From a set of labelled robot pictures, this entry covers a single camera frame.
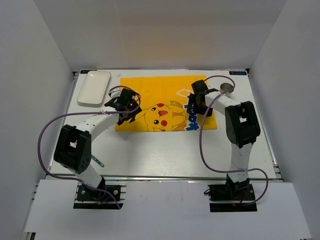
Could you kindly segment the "yellow Pikachu cloth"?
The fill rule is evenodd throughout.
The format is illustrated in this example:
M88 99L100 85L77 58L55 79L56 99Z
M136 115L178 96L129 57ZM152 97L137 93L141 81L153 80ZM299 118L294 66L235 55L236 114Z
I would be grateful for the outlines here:
M154 76L121 78L120 84L141 95L140 108L134 120L116 125L117 132L176 132L199 130L203 116L188 114L192 83L204 75Z

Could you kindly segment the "metal cup with paper sleeve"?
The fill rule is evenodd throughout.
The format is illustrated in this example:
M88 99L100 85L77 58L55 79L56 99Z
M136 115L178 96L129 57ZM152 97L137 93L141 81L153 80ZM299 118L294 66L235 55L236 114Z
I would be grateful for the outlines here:
M229 98L232 95L234 88L235 87L232 84L225 82L220 85L219 92Z

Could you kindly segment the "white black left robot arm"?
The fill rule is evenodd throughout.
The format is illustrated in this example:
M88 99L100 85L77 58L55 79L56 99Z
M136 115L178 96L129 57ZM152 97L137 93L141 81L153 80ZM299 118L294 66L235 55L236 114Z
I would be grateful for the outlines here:
M106 129L131 121L142 110L141 95L128 87L113 87L111 99L98 112L76 125L64 125L59 133L53 159L75 174L88 188L88 193L99 200L105 196L104 178L92 167L92 142Z

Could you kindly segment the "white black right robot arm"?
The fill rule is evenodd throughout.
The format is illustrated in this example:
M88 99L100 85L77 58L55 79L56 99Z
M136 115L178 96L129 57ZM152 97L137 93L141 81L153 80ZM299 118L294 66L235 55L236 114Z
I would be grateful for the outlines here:
M226 195L236 200L249 185L249 160L251 150L261 128L254 104L251 101L239 102L229 95L234 91L235 83L226 89L209 88L205 80L191 84L193 93L189 95L187 113L202 115L200 131L203 131L206 117L214 111L224 115L226 136L231 143L231 160L229 170L217 170L207 167L213 172L227 175Z

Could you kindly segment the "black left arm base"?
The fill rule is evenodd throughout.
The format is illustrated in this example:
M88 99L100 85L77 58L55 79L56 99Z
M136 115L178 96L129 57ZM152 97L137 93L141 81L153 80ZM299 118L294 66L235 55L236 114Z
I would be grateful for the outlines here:
M105 192L93 191L82 184L78 184L73 208L79 210L120 210L124 204L127 186L124 184L107 183Z

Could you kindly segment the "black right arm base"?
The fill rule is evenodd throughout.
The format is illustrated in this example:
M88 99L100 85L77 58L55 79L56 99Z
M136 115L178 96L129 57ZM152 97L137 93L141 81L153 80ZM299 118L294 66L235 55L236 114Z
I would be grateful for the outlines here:
M211 184L203 192L209 197L209 208L211 213L240 213L257 212L257 204L247 204L256 199L252 184L247 190L242 191L238 196L232 197L225 184Z

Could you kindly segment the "white rectangular plate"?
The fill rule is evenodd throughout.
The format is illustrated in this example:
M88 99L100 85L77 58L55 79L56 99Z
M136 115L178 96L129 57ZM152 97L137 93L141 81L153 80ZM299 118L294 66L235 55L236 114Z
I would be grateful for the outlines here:
M107 71L88 70L77 96L77 104L83 107L97 108L103 104L111 73Z

